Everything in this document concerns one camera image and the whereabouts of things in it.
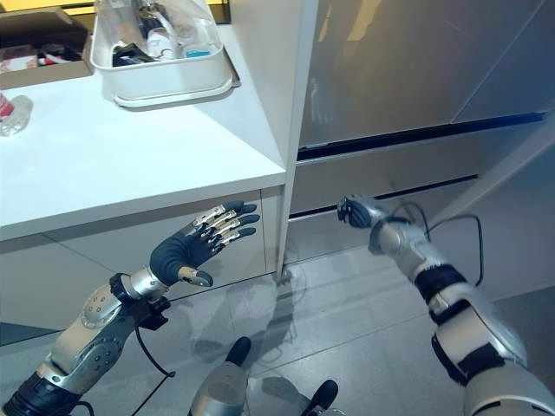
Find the robotic arm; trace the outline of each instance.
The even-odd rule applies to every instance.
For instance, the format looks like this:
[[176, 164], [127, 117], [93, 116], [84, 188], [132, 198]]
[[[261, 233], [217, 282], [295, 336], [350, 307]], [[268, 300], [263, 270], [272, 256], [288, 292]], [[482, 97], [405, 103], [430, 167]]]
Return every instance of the robotic arm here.
[[451, 379], [466, 387], [465, 416], [555, 415], [555, 398], [527, 371], [518, 335], [419, 227], [390, 216], [373, 198], [344, 197], [337, 215], [369, 228], [369, 251], [395, 260], [420, 291], [438, 325], [434, 352]]
[[177, 282], [212, 286], [197, 268], [239, 238], [259, 220], [255, 205], [241, 201], [212, 208], [154, 249], [150, 264], [131, 276], [118, 273], [85, 302], [36, 372], [0, 409], [0, 416], [66, 415], [118, 360], [135, 327], [152, 330], [167, 322], [163, 296]]

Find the gray tile floor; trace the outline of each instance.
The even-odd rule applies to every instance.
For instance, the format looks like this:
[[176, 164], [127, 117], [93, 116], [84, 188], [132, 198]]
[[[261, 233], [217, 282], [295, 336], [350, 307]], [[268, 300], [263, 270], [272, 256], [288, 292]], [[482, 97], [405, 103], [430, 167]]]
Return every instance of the gray tile floor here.
[[[434, 357], [434, 325], [418, 292], [393, 263], [364, 247], [294, 263], [279, 283], [261, 276], [190, 296], [167, 316], [170, 323], [144, 338], [177, 375], [139, 415], [186, 414], [200, 382], [241, 335], [253, 340], [247, 415], [300, 414], [305, 396], [328, 378], [340, 387], [334, 405], [349, 415], [461, 414], [463, 391]], [[55, 338], [0, 348], [0, 401]], [[160, 379], [131, 336], [84, 399], [98, 415], [131, 414]]]

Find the wire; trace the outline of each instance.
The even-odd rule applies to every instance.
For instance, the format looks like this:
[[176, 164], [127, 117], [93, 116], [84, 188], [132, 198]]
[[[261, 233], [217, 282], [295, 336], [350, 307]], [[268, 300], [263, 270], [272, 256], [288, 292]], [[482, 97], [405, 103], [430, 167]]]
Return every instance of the wire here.
[[452, 221], [457, 221], [457, 220], [461, 220], [461, 219], [473, 219], [474, 221], [476, 221], [476, 226], [478, 227], [478, 247], [479, 247], [479, 260], [480, 260], [480, 275], [478, 276], [478, 280], [476, 281], [474, 286], [476, 286], [476, 287], [480, 286], [482, 281], [484, 280], [484, 236], [483, 236], [483, 232], [482, 232], [482, 223], [481, 223], [480, 219], [478, 218], [478, 216], [474, 215], [474, 214], [455, 215], [455, 216], [450, 217], [450, 218], [442, 219], [439, 223], [432, 225], [432, 227], [430, 228], [428, 226], [428, 219], [426, 217], [426, 213], [424, 212], [424, 210], [422, 209], [421, 206], [419, 206], [416, 202], [413, 202], [413, 201], [403, 202], [403, 203], [399, 204], [391, 212], [391, 216], [393, 217], [402, 207], [407, 207], [407, 206], [414, 207], [420, 213], [420, 215], [422, 217], [422, 221], [424, 222], [424, 227], [426, 228], [426, 238], [428, 239], [428, 241], [430, 243], [432, 242], [432, 238], [430, 237], [430, 232], [432, 232], [433, 230], [437, 229], [438, 227], [440, 227], [440, 226], [442, 226], [446, 223], [450, 223]]
[[452, 221], [457, 221], [461, 219], [473, 219], [476, 221], [476, 226], [478, 227], [478, 246], [479, 246], [479, 257], [480, 257], [480, 275], [478, 276], [478, 280], [474, 284], [474, 286], [478, 287], [481, 285], [482, 281], [484, 280], [484, 236], [482, 232], [482, 223], [477, 215], [474, 214], [461, 214], [455, 215], [454, 217], [446, 218], [441, 220], [439, 223], [432, 225], [432, 228], [429, 229], [429, 232], [437, 229], [438, 227], [450, 223]]
[[171, 375], [167, 375], [165, 376], [162, 381], [160, 383], [158, 383], [158, 385], [153, 389], [152, 392], [150, 392], [150, 394], [147, 396], [146, 399], [144, 399], [142, 401], [142, 403], [139, 404], [139, 406], [135, 409], [135, 411], [131, 414], [131, 416], [135, 416], [135, 414], [137, 414], [144, 405], [146, 405], [146, 403], [150, 400], [151, 397], [154, 396], [154, 394], [158, 391], [158, 389], [160, 387], [162, 387], [162, 384], [164, 384], [164, 381], [166, 381], [168, 378], [172, 377]]
[[88, 403], [87, 401], [84, 401], [84, 400], [83, 401], [78, 401], [75, 404], [68, 403], [66, 406], [62, 406], [62, 408], [58, 409], [54, 413], [51, 413], [51, 415], [56, 416], [57, 414], [66, 414], [66, 412], [71, 412], [74, 408], [76, 408], [78, 406], [86, 407], [87, 410], [88, 410], [88, 416], [95, 416], [95, 410], [93, 409], [91, 404]]
[[155, 366], [156, 369], [160, 371], [162, 374], [164, 374], [166, 377], [174, 377], [175, 371], [168, 373], [164, 368], [162, 368], [160, 364], [158, 364], [158, 362], [153, 358], [153, 356], [150, 355], [150, 352], [148, 351], [147, 346], [145, 345], [145, 342], [142, 340], [142, 337], [140, 336], [139, 327], [135, 327], [135, 334], [137, 335], [137, 341], [139, 342], [139, 345], [142, 348], [142, 352], [145, 353], [148, 360], [153, 363], [153, 366]]
[[75, 407], [77, 406], [83, 406], [86, 407], [88, 410], [88, 416], [95, 416], [95, 410], [93, 410], [93, 407], [91, 406], [90, 403], [88, 403], [87, 401], [78, 401], [75, 404]]
[[175, 371], [171, 371], [168, 373], [150, 354], [147, 346], [145, 345], [145, 342], [142, 340], [142, 336], [140, 336], [140, 331], [138, 326], [135, 327], [135, 335], [137, 335], [137, 341], [139, 342], [142, 352], [145, 353], [148, 360], [152, 362], [152, 364], [156, 367], [156, 369], [160, 371], [162, 374], [164, 374], [164, 378], [161, 380], [160, 383], [158, 383], [158, 385], [153, 389], [153, 391], [150, 392], [150, 394], [139, 404], [139, 406], [135, 409], [135, 411], [131, 414], [131, 416], [135, 416], [135, 414], [137, 414], [142, 409], [142, 407], [146, 405], [146, 403], [154, 396], [154, 394], [158, 391], [158, 389], [162, 387], [162, 384], [164, 384], [164, 382], [167, 379], [175, 377]]
[[430, 239], [430, 227], [428, 225], [428, 218], [426, 217], [426, 213], [424, 213], [424, 210], [422, 209], [421, 206], [419, 206], [416, 202], [413, 201], [408, 201], [408, 202], [402, 202], [400, 203], [392, 212], [391, 212], [391, 216], [394, 217], [395, 214], [403, 207], [408, 207], [408, 206], [412, 206], [413, 208], [415, 208], [419, 213], [420, 216], [422, 217], [422, 221], [424, 223], [424, 228], [426, 229], [426, 238], [428, 239], [428, 241], [431, 243], [432, 240]]

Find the robot finger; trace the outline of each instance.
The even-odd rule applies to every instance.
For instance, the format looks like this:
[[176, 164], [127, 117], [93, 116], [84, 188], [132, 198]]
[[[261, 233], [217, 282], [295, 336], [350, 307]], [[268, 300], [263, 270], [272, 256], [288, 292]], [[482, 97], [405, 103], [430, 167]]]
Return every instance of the robot finger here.
[[250, 214], [251, 212], [254, 212], [256, 209], [257, 209], [256, 204], [247, 204], [247, 205], [243, 205], [240, 210], [235, 210], [235, 212], [237, 213], [238, 216], [241, 216], [244, 214]]
[[242, 228], [241, 230], [236, 231], [228, 231], [222, 235], [219, 235], [212, 244], [209, 244], [209, 247], [212, 246], [212, 254], [215, 255], [222, 251], [226, 246], [231, 244], [235, 240], [239, 240], [242, 237], [251, 236], [257, 231], [256, 228]]
[[220, 217], [222, 214], [229, 211], [241, 211], [244, 206], [245, 203], [243, 201], [230, 201], [222, 205], [215, 206], [211, 210], [206, 211], [202, 215], [196, 217], [192, 225], [194, 228], [197, 228], [202, 224], [210, 224], [212, 221], [214, 221], [215, 218]]
[[245, 215], [243, 217], [234, 218], [232, 221], [227, 221], [222, 223], [217, 227], [216, 231], [212, 234], [210, 239], [208, 240], [208, 245], [214, 244], [216, 241], [220, 240], [223, 235], [229, 233], [232, 230], [237, 229], [238, 227], [246, 224], [253, 224], [256, 223], [260, 219], [260, 216], [257, 214], [252, 215]]

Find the toiletry item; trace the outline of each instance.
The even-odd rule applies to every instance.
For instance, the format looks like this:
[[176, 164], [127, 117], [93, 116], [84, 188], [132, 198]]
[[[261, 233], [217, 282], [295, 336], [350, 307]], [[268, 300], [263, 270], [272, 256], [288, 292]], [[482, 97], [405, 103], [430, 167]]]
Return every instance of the toiletry item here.
[[137, 63], [146, 63], [156, 61], [151, 56], [145, 54], [134, 43], [126, 46], [116, 46], [112, 54], [112, 66], [123, 67], [125, 65], [135, 65]]
[[9, 101], [0, 93], [0, 136], [11, 136], [23, 130], [27, 123], [33, 101], [25, 95], [18, 95]]

